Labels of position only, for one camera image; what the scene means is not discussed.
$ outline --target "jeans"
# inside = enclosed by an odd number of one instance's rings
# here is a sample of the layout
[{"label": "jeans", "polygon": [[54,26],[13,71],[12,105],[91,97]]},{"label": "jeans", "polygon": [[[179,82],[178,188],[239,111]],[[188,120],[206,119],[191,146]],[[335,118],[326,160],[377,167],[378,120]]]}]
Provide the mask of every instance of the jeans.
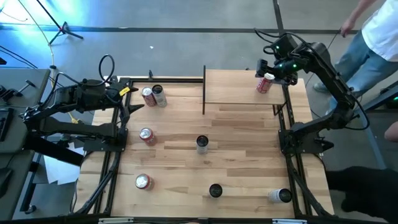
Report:
[{"label": "jeans", "polygon": [[[359,31],[347,51],[335,64],[335,69],[349,87],[353,87],[355,97],[360,97],[383,79],[398,70],[398,62],[388,62],[374,53],[365,43]],[[337,102],[330,98],[330,110]]]}]

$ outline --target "shoe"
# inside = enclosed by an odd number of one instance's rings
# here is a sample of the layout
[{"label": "shoe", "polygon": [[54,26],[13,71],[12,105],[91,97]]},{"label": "shoe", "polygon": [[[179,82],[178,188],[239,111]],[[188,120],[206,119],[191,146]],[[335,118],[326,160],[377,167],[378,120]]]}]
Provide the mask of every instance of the shoe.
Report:
[{"label": "shoe", "polygon": [[329,90],[326,88],[326,86],[323,83],[316,83],[313,86],[313,89],[318,91],[318,92],[321,92],[321,93],[328,93],[329,92]]}]

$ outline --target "wooden table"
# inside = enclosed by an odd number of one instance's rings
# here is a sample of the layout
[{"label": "wooden table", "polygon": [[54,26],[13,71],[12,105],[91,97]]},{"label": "wooden table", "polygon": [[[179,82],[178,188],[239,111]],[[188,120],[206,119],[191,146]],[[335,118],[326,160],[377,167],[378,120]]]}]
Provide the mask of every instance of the wooden table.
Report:
[{"label": "wooden table", "polygon": [[[135,83],[140,90],[155,84]],[[292,218],[292,203],[272,204],[271,190],[289,188],[285,159],[280,153],[279,119],[271,105],[206,104],[202,115],[201,83],[161,83],[166,108],[144,108],[132,114],[129,139],[122,153],[112,216]],[[296,121],[311,121],[302,79],[290,87]],[[144,103],[140,92],[132,104]],[[96,111],[93,124],[111,121],[112,110]],[[158,143],[149,147],[139,130],[154,130]],[[209,151],[196,153],[196,138],[207,135]],[[78,210],[98,185],[104,153],[94,152],[81,167]],[[324,208],[333,213],[325,172],[313,155],[303,155],[307,184]],[[151,191],[139,190],[135,179],[150,175]],[[223,187],[220,198],[211,198],[211,184]],[[104,192],[103,206],[108,188]],[[301,192],[300,208],[304,211]]]}]

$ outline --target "person's arm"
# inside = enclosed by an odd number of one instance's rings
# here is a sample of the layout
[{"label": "person's arm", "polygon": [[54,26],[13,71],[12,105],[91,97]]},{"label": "person's arm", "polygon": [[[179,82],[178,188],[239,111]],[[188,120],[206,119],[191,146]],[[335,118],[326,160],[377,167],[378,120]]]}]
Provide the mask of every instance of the person's arm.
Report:
[{"label": "person's arm", "polygon": [[398,142],[398,121],[395,122],[384,133],[384,138],[388,141]]},{"label": "person's arm", "polygon": [[354,28],[356,20],[376,1],[377,0],[359,0],[356,8],[341,26],[341,35],[343,37],[346,37],[346,34]]}]

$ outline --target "black table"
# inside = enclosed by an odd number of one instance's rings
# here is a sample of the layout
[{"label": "black table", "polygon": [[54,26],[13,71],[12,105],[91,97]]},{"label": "black table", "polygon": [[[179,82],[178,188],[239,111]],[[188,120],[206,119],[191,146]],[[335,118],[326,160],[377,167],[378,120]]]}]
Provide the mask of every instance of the black table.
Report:
[{"label": "black table", "polygon": [[[27,106],[34,106],[40,101],[49,75],[50,70],[48,69],[0,69],[0,85],[7,89],[19,90],[26,84],[25,80],[31,81],[36,86],[35,88],[29,86],[22,92],[24,96],[13,97],[8,101],[14,106],[12,107],[14,108],[14,118],[6,139],[0,142],[0,167],[5,167],[14,155],[8,166],[13,170],[13,174],[6,194],[0,198],[0,220],[12,218],[27,174],[32,168],[34,157],[34,151],[22,151],[27,129],[17,115],[23,113]],[[7,108],[7,106],[1,103],[0,108]]]}]

